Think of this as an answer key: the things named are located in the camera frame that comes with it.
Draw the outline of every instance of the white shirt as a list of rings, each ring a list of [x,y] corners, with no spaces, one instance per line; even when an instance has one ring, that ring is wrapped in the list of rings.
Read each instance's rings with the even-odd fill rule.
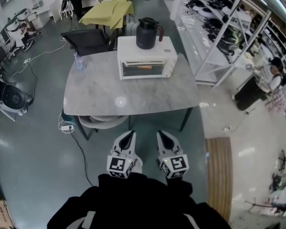
[[[265,93],[273,91],[276,89],[282,79],[280,76],[276,76],[271,72],[271,65],[264,66],[258,76],[261,78],[256,84],[262,89]]]

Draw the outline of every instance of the gray marble table top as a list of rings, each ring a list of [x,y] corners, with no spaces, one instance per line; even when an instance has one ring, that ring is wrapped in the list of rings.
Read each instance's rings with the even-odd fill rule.
[[[82,57],[73,63],[64,92],[67,115],[138,115],[185,109],[199,104],[197,85],[183,54],[170,78],[120,80],[117,52]]]

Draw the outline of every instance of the oven door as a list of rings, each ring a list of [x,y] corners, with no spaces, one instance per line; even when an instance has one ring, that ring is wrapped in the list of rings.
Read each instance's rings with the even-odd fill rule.
[[[164,70],[165,61],[126,61],[122,63],[123,76],[148,76],[158,75],[161,76]]]

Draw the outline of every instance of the black office chair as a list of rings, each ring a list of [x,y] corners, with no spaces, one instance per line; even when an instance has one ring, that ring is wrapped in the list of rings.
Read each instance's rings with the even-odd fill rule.
[[[101,29],[69,31],[61,33],[79,56],[100,52],[113,51],[116,32],[112,31],[111,37],[106,38]]]
[[[0,47],[0,67],[1,67],[1,69],[3,69],[4,71],[6,71],[6,70],[5,70],[4,67],[1,65],[1,63],[4,62],[5,65],[7,65],[6,62],[5,62],[5,59],[8,59],[7,54],[6,54],[5,50],[3,49],[3,47]]]

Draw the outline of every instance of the wooden slat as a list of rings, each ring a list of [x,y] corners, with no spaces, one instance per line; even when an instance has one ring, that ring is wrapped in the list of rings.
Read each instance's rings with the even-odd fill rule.
[[[229,222],[232,203],[232,152],[228,137],[206,140],[208,158],[208,204]]]

